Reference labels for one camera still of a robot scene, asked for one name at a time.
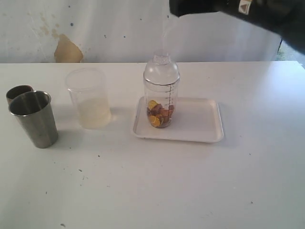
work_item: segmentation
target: stainless steel cup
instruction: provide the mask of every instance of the stainless steel cup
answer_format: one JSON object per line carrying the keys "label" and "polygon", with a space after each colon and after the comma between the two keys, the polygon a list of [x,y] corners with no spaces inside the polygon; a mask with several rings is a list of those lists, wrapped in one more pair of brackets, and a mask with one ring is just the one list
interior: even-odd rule
{"label": "stainless steel cup", "polygon": [[21,94],[12,100],[9,110],[36,147],[47,148],[56,142],[58,133],[48,93],[33,91]]}
{"label": "stainless steel cup", "polygon": [[8,101],[8,104],[12,102],[14,98],[16,98],[18,95],[21,95],[26,92],[33,91],[33,88],[28,85],[19,85],[17,87],[13,87],[6,93],[6,100]]}

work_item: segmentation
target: rectangular tray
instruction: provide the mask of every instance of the rectangular tray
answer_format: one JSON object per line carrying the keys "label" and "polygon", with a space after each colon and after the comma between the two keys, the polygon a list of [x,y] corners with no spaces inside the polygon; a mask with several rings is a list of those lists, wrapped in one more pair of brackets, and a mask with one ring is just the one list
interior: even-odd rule
{"label": "rectangular tray", "polygon": [[212,99],[178,98],[172,123],[163,129],[150,125],[144,97],[139,99],[132,134],[140,138],[219,142],[224,137],[218,103]]}

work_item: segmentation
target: table surface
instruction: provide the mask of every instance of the table surface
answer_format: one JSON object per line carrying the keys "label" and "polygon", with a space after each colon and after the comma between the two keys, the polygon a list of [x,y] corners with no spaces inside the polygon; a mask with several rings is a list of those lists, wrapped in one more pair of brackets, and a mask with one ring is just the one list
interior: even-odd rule
{"label": "table surface", "polygon": [[[64,77],[102,69],[113,114],[77,122]],[[216,144],[138,139],[143,63],[0,64],[1,229],[304,229],[305,70],[297,62],[179,63],[179,96],[219,102]],[[52,96],[59,140],[35,148],[5,93]]]}

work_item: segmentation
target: yellowish liquid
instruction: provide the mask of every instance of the yellowish liquid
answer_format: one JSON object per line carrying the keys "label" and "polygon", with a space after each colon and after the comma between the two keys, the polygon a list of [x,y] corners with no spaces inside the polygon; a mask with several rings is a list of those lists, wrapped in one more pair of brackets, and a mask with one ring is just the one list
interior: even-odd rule
{"label": "yellowish liquid", "polygon": [[86,129],[95,129],[107,125],[111,112],[107,99],[92,98],[78,105],[80,125]]}

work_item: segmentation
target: clear plastic cup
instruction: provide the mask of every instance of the clear plastic cup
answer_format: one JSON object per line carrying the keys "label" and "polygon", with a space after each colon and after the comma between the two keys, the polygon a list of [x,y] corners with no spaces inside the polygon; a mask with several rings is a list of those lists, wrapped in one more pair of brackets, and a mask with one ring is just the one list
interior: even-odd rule
{"label": "clear plastic cup", "polygon": [[66,76],[65,83],[83,128],[96,129],[109,123],[111,112],[103,72],[95,68],[76,70]]}

